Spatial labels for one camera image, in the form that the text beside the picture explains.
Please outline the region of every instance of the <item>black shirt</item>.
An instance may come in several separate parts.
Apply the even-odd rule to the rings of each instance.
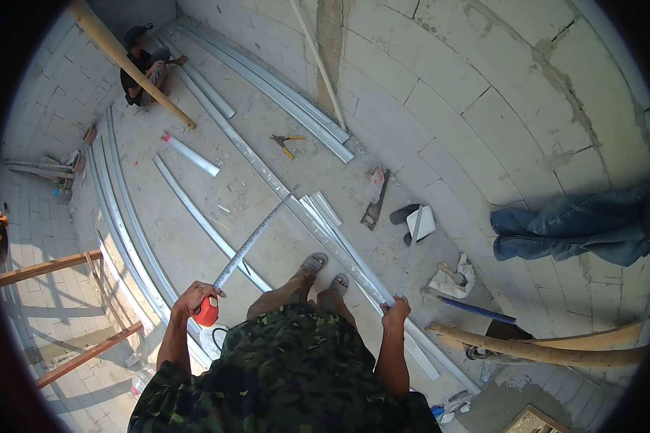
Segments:
[[[137,66],[142,74],[146,73],[151,66],[150,59],[152,58],[152,55],[145,50],[140,51],[140,58],[133,56],[130,52],[127,53],[127,58],[132,61],[133,65]],[[133,80],[132,77],[128,75],[128,73],[125,72],[123,68],[121,68],[121,84],[122,89],[125,92],[125,99],[127,100],[127,103],[130,105],[139,105],[140,101],[142,100],[142,91],[138,92],[137,96],[134,98],[131,98],[130,93],[128,93],[128,89],[134,89],[135,87],[139,86],[139,84],[137,84],[137,82]]]

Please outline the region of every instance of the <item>man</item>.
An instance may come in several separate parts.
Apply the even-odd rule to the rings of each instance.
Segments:
[[[424,396],[410,392],[403,348],[407,300],[381,305],[376,364],[342,299],[345,275],[337,275],[317,303],[307,302],[325,264],[325,254],[312,254],[285,285],[261,294],[200,376],[191,376],[187,322],[205,297],[226,295],[194,282],[171,310],[157,373],[128,431],[440,432]]]
[[[188,57],[181,56],[175,60],[171,60],[171,52],[168,47],[157,49],[154,53],[149,54],[143,50],[142,47],[147,42],[147,30],[152,28],[152,24],[147,26],[135,26],[125,33],[125,43],[127,44],[127,58],[129,58],[133,65],[145,74],[157,89],[161,89],[168,77],[168,69],[166,65],[171,63],[174,65],[182,65],[188,61]],[[137,84],[124,69],[121,68],[121,84],[122,89],[125,91],[125,99],[130,105],[138,105],[145,107],[149,104],[156,102],[151,95],[145,91],[142,86]]]

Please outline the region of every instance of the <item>camouflage shirt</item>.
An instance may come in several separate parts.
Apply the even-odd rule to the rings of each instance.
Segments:
[[[389,396],[374,365],[347,320],[281,306],[229,330],[200,376],[164,362],[128,431],[440,432],[424,396]]]

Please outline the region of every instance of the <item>black cap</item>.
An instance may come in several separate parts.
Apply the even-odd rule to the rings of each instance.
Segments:
[[[127,33],[125,33],[125,38],[123,39],[127,44],[127,49],[130,50],[133,47],[135,47],[135,41],[137,40],[137,38],[147,33],[147,30],[151,29],[152,27],[154,27],[152,23],[148,23],[144,27],[135,26],[132,29],[128,30]]]

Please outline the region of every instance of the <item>orange object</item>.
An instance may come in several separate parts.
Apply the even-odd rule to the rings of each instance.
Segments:
[[[202,300],[198,310],[192,317],[195,323],[201,326],[210,327],[219,318],[219,301],[217,295],[213,294]]]

